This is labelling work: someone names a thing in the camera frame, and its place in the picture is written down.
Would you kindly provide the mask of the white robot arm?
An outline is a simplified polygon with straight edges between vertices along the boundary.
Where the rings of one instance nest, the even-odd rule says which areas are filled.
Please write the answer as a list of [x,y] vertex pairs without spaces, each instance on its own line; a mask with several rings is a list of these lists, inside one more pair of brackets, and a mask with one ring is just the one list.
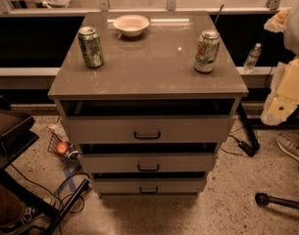
[[282,32],[284,47],[295,57],[287,65],[278,63],[261,114],[261,121],[267,125],[285,122],[299,106],[299,0],[275,14],[264,25],[264,29]]

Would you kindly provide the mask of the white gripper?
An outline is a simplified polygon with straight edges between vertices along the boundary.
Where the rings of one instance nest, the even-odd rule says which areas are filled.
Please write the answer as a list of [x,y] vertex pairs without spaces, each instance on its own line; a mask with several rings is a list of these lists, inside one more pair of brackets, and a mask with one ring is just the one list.
[[[270,32],[284,32],[290,7],[272,16],[264,24]],[[261,114],[266,125],[279,125],[286,121],[299,106],[299,56],[288,64],[279,62],[275,68],[271,93],[268,95]]]

